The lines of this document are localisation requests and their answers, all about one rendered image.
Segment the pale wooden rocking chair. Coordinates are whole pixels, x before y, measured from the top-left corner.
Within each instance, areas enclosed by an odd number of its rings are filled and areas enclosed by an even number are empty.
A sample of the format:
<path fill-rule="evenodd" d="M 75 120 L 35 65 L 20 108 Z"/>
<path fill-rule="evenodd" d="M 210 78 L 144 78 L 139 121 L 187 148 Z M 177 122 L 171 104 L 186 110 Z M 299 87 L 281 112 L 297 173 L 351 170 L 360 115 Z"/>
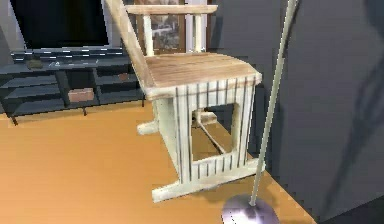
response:
<path fill-rule="evenodd" d="M 215 5 L 126 5 L 105 0 L 131 60 L 145 97 L 152 102 L 154 119 L 137 126 L 141 135 L 159 133 L 178 174 L 178 180 L 152 191 L 157 203 L 242 179 L 265 168 L 248 157 L 248 142 L 256 86 L 262 75 L 232 56 L 202 52 L 156 55 L 153 50 L 153 15 L 201 16 Z M 208 107 L 232 105 L 232 146 L 228 152 L 195 161 L 191 129 L 205 130 L 216 121 Z"/>

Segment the silver floor lamp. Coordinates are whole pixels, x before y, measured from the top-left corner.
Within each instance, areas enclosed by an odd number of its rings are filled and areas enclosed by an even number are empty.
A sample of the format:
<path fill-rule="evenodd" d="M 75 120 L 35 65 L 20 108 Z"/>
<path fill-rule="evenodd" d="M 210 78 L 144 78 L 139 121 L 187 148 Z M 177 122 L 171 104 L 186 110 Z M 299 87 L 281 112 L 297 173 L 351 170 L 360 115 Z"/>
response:
<path fill-rule="evenodd" d="M 269 135 L 273 123 L 292 24 L 300 1 L 301 0 L 288 0 L 287 2 L 252 194 L 236 195 L 226 201 L 221 214 L 223 224 L 280 224 L 274 209 L 258 197 L 258 191 L 263 174 Z"/>

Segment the pink box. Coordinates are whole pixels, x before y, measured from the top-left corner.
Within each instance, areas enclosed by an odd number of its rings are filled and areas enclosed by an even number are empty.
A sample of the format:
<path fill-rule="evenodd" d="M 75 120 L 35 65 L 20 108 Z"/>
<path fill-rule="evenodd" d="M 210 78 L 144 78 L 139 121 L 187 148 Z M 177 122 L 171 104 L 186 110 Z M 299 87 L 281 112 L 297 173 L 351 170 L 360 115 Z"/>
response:
<path fill-rule="evenodd" d="M 73 89 L 68 92 L 70 102 L 83 102 L 94 99 L 94 92 L 92 88 Z"/>

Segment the dark grey television stand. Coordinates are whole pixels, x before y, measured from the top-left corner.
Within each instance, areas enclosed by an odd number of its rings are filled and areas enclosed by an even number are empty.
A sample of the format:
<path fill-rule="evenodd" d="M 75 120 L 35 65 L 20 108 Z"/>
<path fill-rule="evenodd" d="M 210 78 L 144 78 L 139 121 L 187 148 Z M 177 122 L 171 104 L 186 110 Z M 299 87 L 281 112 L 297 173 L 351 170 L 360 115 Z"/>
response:
<path fill-rule="evenodd" d="M 62 48 L 14 51 L 0 68 L 0 113 L 19 116 L 100 105 L 144 101 L 128 55 L 121 48 Z M 42 69 L 29 70 L 37 59 Z M 68 92 L 92 88 L 94 99 L 70 102 Z"/>

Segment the black television set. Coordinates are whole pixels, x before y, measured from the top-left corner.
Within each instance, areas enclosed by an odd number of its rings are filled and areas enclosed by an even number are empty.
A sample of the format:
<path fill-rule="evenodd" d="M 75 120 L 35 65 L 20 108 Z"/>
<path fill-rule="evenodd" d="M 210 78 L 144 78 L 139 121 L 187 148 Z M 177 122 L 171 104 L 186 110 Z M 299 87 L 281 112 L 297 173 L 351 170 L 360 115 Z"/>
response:
<path fill-rule="evenodd" d="M 101 0 L 10 0 L 27 49 L 108 44 Z"/>

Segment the small dark olive object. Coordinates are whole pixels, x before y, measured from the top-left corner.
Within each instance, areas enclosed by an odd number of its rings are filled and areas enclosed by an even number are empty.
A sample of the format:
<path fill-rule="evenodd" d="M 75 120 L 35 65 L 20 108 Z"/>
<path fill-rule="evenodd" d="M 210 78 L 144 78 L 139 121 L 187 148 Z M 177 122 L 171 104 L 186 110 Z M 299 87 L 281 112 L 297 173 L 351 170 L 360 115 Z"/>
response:
<path fill-rule="evenodd" d="M 32 70 L 32 69 L 42 69 L 43 68 L 42 62 L 40 60 L 37 60 L 37 59 L 27 60 L 26 61 L 26 65 L 27 65 L 27 68 L 29 70 Z"/>

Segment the brown framed wall picture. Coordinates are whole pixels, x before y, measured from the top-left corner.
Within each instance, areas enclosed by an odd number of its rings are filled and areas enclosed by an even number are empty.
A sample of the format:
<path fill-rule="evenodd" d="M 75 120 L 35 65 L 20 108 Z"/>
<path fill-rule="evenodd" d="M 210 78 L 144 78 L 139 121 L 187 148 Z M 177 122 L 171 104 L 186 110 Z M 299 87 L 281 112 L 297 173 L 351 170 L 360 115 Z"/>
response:
<path fill-rule="evenodd" d="M 184 5 L 185 0 L 134 0 L 136 5 Z M 185 16 L 154 15 L 151 17 L 152 37 L 156 54 L 185 51 Z"/>

